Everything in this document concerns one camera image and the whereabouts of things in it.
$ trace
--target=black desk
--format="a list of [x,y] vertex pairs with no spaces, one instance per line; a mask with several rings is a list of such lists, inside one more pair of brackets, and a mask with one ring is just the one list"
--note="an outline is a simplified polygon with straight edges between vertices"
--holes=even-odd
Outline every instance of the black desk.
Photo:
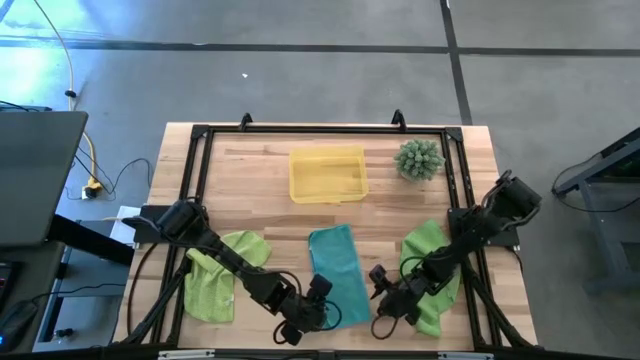
[[[21,262],[0,316],[19,300],[52,291],[65,244],[131,263],[130,247],[54,213],[87,117],[83,112],[0,113],[0,260]],[[37,300],[38,314],[13,352],[31,351],[48,301]]]

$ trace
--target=gray concrete floor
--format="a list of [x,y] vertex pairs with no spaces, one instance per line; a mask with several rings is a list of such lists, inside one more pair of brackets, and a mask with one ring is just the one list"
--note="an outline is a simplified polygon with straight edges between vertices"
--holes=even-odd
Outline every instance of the gray concrete floor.
[[[41,0],[63,36],[150,42],[445,46],[436,0]],[[631,0],[450,0],[460,46],[638,48]],[[0,39],[52,33],[31,1],[15,0]],[[448,55],[73,50],[77,107],[98,161],[115,177],[155,162],[169,121],[460,124]],[[461,58],[473,123],[488,125],[498,165],[544,195],[520,231],[524,277],[541,345],[640,356],[640,293],[587,296],[602,275],[588,218],[549,196],[560,170],[640,125],[640,58]],[[0,99],[66,108],[60,49],[0,48]],[[67,182],[86,182],[76,166]],[[141,205],[146,169],[125,172],[114,201],[61,199],[70,218]]]

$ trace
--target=green towel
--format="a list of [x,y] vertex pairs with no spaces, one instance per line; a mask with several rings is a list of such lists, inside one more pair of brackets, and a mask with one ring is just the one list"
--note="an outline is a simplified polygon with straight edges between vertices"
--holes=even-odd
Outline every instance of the green towel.
[[[441,246],[449,244],[449,240],[440,230],[440,226],[429,220],[413,230],[402,242],[400,263],[410,256],[424,256]],[[408,273],[420,261],[408,260],[404,264],[404,273]],[[435,296],[425,294],[418,302],[420,318],[416,323],[416,330],[423,334],[440,337],[440,314],[447,311],[456,301],[460,286],[460,271],[456,271],[453,279]]]
[[[263,265],[271,254],[271,247],[253,231],[231,233],[222,241],[253,266]],[[193,265],[184,279],[184,309],[210,323],[233,321],[234,276],[197,249],[189,249],[187,256]]]

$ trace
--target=white paper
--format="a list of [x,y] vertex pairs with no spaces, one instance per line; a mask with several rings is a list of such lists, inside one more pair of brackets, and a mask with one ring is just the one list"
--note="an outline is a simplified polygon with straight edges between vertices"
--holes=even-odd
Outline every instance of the white paper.
[[[120,206],[117,218],[122,219],[137,215],[140,215],[140,208]],[[126,245],[133,245],[133,237],[135,235],[136,230],[125,225],[122,221],[116,221],[115,224],[113,224],[113,229],[111,229],[111,238]]]

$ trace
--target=yellow cable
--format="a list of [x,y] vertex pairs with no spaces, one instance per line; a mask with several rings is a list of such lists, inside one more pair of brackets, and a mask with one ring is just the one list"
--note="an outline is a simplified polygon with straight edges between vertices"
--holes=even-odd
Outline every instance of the yellow cable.
[[96,162],[95,162],[96,155],[93,150],[93,142],[91,141],[91,138],[89,137],[89,135],[87,135],[86,131],[82,132],[82,137],[84,137],[84,139],[87,141],[87,144],[89,144],[89,155],[91,158],[91,176],[89,176],[89,182],[87,183],[87,186],[94,189],[99,189],[102,187],[102,185],[100,185],[100,183],[98,182],[98,179],[96,179]]
[[[69,90],[74,92],[73,64],[71,63],[71,56],[69,56],[69,50],[67,49],[67,46],[65,45],[64,40],[62,39],[62,36],[60,36],[58,29],[56,29],[55,25],[53,25],[53,22],[51,21],[51,19],[49,19],[49,15],[47,15],[47,13],[44,11],[44,9],[42,8],[38,0],[33,0],[33,2],[36,4],[38,9],[40,9],[40,12],[42,12],[42,15],[44,15],[44,18],[47,19],[47,22],[51,26],[51,29],[53,30],[53,32],[56,33],[58,40],[60,40],[60,45],[62,45],[62,48],[64,49],[64,53],[67,56],[67,63],[69,64]],[[74,110],[73,100],[71,100],[71,96],[67,96],[67,98],[69,99],[69,111],[73,111]],[[84,137],[84,139],[87,141],[87,144],[89,144],[89,155],[91,158],[91,176],[89,176],[87,187],[98,191],[102,188],[102,185],[100,185],[100,183],[98,182],[98,179],[96,178],[96,155],[95,155],[95,151],[93,150],[93,142],[91,142],[91,138],[89,137],[89,135],[87,135],[86,131],[82,132],[82,137]]]

